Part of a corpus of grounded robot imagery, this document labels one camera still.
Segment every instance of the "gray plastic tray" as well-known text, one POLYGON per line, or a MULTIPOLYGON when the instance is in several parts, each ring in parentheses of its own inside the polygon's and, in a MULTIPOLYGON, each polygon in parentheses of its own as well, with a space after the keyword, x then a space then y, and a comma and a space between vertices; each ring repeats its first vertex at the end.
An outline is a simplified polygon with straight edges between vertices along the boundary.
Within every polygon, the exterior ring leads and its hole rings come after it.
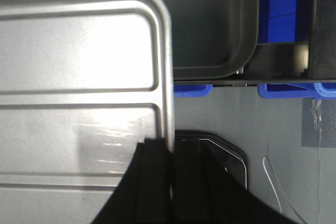
POLYGON ((172 147, 161 0, 0 0, 0 223, 90 223, 137 142, 172 147))
POLYGON ((253 54, 258 0, 163 0, 172 17, 174 80, 235 73, 253 54))

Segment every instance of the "stainless steel panel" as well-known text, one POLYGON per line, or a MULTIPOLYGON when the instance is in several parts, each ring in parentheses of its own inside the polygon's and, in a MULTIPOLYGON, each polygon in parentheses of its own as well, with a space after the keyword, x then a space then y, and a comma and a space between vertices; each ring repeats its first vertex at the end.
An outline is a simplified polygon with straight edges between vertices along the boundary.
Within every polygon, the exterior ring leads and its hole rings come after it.
POLYGON ((161 0, 0 0, 0 222, 89 223, 137 142, 172 147, 170 28, 161 0))

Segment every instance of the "blue plastic bin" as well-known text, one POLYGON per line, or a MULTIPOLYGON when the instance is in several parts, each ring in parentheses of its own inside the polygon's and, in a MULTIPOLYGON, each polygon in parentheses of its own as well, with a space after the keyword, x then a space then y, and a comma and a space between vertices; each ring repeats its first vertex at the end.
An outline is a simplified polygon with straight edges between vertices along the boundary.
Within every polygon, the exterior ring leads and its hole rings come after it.
POLYGON ((174 97, 203 97, 212 90, 212 85, 174 85, 174 97))
POLYGON ((259 84, 258 94, 266 99, 313 98, 336 99, 336 83, 259 84))

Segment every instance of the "blue container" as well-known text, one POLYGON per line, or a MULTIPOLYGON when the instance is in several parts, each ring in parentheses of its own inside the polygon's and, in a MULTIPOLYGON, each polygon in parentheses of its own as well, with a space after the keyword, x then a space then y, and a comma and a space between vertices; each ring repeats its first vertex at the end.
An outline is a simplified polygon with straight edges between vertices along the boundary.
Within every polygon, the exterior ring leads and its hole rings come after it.
POLYGON ((336 99, 336 83, 259 84, 258 94, 266 99, 313 98, 336 99))
POLYGON ((203 97, 212 90, 212 85, 174 85, 174 97, 203 97))

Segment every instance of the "gray floor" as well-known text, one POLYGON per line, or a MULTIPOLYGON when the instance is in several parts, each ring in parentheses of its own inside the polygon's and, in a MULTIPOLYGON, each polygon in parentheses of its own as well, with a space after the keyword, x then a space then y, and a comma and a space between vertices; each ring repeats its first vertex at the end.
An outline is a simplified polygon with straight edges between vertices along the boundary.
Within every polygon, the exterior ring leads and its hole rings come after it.
MULTIPOLYGON (((215 133, 245 151, 251 192, 280 211, 263 167, 267 156, 283 192, 307 223, 336 223, 336 149, 302 144, 302 108, 313 118, 307 103, 314 106, 307 99, 262 99, 255 87, 214 88, 206 97, 176 98, 175 126, 215 133)), ((281 208, 298 220, 291 207, 281 208)))

